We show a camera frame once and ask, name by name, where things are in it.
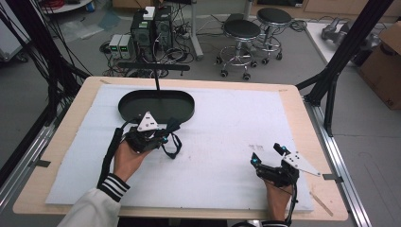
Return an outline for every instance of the stool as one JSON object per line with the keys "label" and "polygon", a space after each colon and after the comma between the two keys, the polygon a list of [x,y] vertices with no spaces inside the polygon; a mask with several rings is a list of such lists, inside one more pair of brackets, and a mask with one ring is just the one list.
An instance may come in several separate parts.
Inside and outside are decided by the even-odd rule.
{"label": "stool", "polygon": [[287,27],[289,22],[291,22],[291,16],[281,9],[263,8],[257,12],[256,17],[266,28],[264,32],[259,35],[257,41],[253,42],[253,46],[256,48],[268,52],[268,56],[262,59],[262,63],[269,63],[270,52],[274,51],[278,51],[276,59],[281,60],[283,58],[283,47],[280,41],[274,37],[274,33],[277,29]]}
{"label": "stool", "polygon": [[251,42],[257,38],[260,34],[259,26],[246,20],[233,20],[224,24],[223,33],[228,37],[234,38],[236,40],[236,45],[222,48],[217,57],[218,64],[224,62],[220,73],[221,76],[224,78],[228,76],[228,72],[225,68],[227,64],[230,64],[233,66],[244,66],[245,73],[242,78],[245,80],[250,79],[251,75],[248,73],[247,65],[250,64],[251,67],[256,67],[257,63],[253,59],[251,51],[242,47],[242,44]]}

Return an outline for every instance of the black and white sleeve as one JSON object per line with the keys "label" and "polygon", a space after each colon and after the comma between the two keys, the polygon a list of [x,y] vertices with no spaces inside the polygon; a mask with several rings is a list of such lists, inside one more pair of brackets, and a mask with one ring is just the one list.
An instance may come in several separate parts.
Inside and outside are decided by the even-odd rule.
{"label": "black and white sleeve", "polygon": [[120,178],[109,173],[106,180],[104,180],[98,189],[110,196],[114,201],[119,202],[130,187]]}

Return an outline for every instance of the power supply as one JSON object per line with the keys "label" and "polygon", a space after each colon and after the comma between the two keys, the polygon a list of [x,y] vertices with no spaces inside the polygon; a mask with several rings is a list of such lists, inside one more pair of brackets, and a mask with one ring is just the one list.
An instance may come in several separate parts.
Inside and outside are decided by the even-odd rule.
{"label": "power supply", "polygon": [[171,6],[158,8],[154,17],[159,47],[165,51],[173,47]]}
{"label": "power supply", "polygon": [[120,40],[122,35],[113,35],[112,40],[109,43],[110,51],[112,51],[113,58],[121,59],[120,50],[118,49],[118,44],[120,44]]}
{"label": "power supply", "polygon": [[134,56],[135,50],[133,48],[132,36],[123,35],[120,44],[118,45],[118,49],[120,50],[121,59],[130,59]]}
{"label": "power supply", "polygon": [[153,61],[153,50],[157,50],[154,21],[146,21],[143,12],[135,12],[131,24],[131,36],[137,55]]}

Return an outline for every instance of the white board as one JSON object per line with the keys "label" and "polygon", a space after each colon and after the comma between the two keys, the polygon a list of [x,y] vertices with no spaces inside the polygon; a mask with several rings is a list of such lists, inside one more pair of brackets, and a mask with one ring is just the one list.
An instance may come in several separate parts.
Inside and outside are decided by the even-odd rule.
{"label": "white board", "polygon": [[[117,105],[133,90],[154,87],[103,85],[67,151],[46,203],[73,204],[96,186],[114,129],[124,123]],[[195,99],[195,113],[176,132],[183,148],[175,160],[154,150],[128,180],[121,203],[138,207],[267,208],[266,188],[250,164],[255,152],[279,166],[274,143],[296,150],[278,92],[222,89],[181,90]],[[166,146],[171,151],[171,143]],[[298,211],[311,211],[304,175],[298,181]]]}

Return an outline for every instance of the hand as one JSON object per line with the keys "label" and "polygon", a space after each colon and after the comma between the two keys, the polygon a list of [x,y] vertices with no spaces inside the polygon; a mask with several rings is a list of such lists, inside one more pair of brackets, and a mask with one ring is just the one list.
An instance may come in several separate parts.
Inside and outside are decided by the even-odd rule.
{"label": "hand", "polygon": [[286,207],[291,198],[292,185],[276,187],[273,182],[264,181],[268,190],[268,204],[271,220],[286,219]]}
{"label": "hand", "polygon": [[150,152],[151,150],[138,154],[124,140],[114,155],[113,174],[126,182]]}

